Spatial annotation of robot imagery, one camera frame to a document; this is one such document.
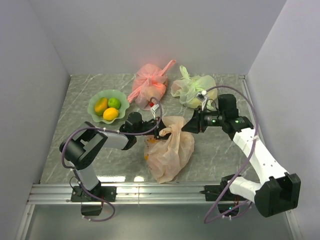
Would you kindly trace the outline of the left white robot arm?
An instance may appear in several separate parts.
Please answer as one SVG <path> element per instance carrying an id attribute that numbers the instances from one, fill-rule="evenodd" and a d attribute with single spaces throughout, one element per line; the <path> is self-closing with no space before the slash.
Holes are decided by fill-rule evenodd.
<path id="1" fill-rule="evenodd" d="M 59 147 L 62 160 L 71 162 L 70 168 L 83 185 L 85 198 L 89 201 L 97 200 L 101 195 L 101 182 L 93 168 L 93 161 L 103 147 L 119 150 L 129 150 L 137 142 L 137 136 L 150 136 L 153 140 L 167 140 L 170 133 L 160 135 L 166 126 L 160 117 L 144 121 L 138 112 L 132 112 L 127 120 L 115 131 L 103 130 L 84 122 L 77 129 L 76 134 L 65 139 Z"/>

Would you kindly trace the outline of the orange plastic bag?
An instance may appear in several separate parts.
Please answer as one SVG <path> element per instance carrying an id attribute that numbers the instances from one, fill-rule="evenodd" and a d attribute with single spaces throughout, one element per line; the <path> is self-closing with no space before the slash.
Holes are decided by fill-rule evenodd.
<path id="1" fill-rule="evenodd" d="M 172 181 L 187 165 L 194 149 L 195 140 L 191 133 L 182 131 L 186 120 L 182 116 L 164 116 L 165 128 L 171 128 L 168 139 L 145 137 L 144 159 L 153 178 L 159 183 Z"/>

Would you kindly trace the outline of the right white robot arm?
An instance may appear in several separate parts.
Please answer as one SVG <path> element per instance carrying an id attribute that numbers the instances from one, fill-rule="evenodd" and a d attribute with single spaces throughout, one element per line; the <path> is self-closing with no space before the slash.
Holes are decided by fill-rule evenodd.
<path id="1" fill-rule="evenodd" d="M 216 202 L 222 198 L 231 200 L 242 197 L 255 204 L 258 212 L 266 218 L 298 206 L 301 179 L 276 161 L 262 143 L 251 121 L 239 115 L 233 94 L 219 95 L 216 111 L 209 111 L 205 107 L 196 109 L 182 131 L 198 134 L 203 133 L 207 127 L 220 127 L 242 150 L 259 178 L 256 183 L 239 173 L 223 177 Z"/>

